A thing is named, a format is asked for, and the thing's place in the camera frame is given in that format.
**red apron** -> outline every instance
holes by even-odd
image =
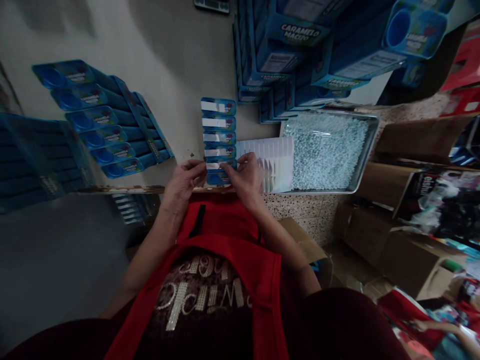
[[[133,359],[172,263],[191,247],[227,259],[243,281],[252,300],[253,358],[288,359],[280,314],[281,256],[258,246],[260,241],[257,223],[236,195],[194,195],[177,244],[136,297],[105,359]]]

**plastic tray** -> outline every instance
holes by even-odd
[[[367,162],[369,160],[370,152],[372,151],[372,147],[374,145],[375,135],[377,134],[377,130],[379,129],[380,119],[378,116],[368,115],[360,112],[354,111],[342,111],[342,110],[316,110],[316,113],[320,114],[328,114],[328,115],[335,115],[338,117],[343,118],[354,118],[359,119],[362,121],[366,121],[368,124],[368,129],[365,134],[365,142],[363,143],[363,149],[361,151],[360,157],[358,158],[358,162],[356,164],[355,170],[353,171],[353,175],[351,176],[350,184],[347,188],[344,189],[332,189],[332,190],[315,190],[315,189],[308,189],[308,190],[298,190],[294,189],[288,192],[282,192],[282,194],[286,195],[330,195],[330,194],[338,194],[338,195],[347,195],[353,194],[357,191],[360,185],[360,181],[362,180],[362,176],[364,175],[365,167],[367,166]],[[282,137],[284,134],[284,126],[287,121],[282,121],[280,127],[280,136]]]

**cardboard box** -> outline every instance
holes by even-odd
[[[389,124],[383,130],[375,152],[393,158],[451,165],[450,152],[476,115]]]
[[[326,245],[325,251],[330,255],[333,274],[331,283],[321,284],[323,288],[357,290],[374,302],[394,288],[392,282],[341,241]]]
[[[378,270],[415,300],[438,298],[454,273],[441,267],[446,259],[463,265],[467,255],[425,235],[395,231],[388,237]]]
[[[374,267],[378,266],[392,228],[399,224],[376,209],[358,207],[351,213],[345,242]]]
[[[333,235],[340,239],[345,240],[347,237],[347,230],[349,228],[352,212],[354,211],[354,205],[348,202],[341,202],[336,207],[335,218],[333,219]]]
[[[284,218],[279,221],[280,225],[291,235],[291,237],[300,246],[305,253],[308,263],[314,263],[318,260],[325,259],[327,255],[325,251],[312,239],[312,237],[302,229],[297,222],[291,217]]]
[[[396,209],[413,173],[418,171],[420,169],[414,167],[369,162],[355,196]]]

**person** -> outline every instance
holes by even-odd
[[[440,345],[433,351],[436,360],[479,360],[480,345],[476,334],[462,325],[439,321],[414,321],[421,331],[440,330],[446,334]]]
[[[409,359],[370,299],[321,289],[264,204],[255,154],[238,164],[222,164],[235,192],[194,195],[205,162],[178,166],[101,318],[44,330],[5,360]]]

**white candy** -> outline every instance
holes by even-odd
[[[334,190],[349,186],[368,125],[352,117],[301,114],[288,120],[284,137],[293,137],[292,187]]]

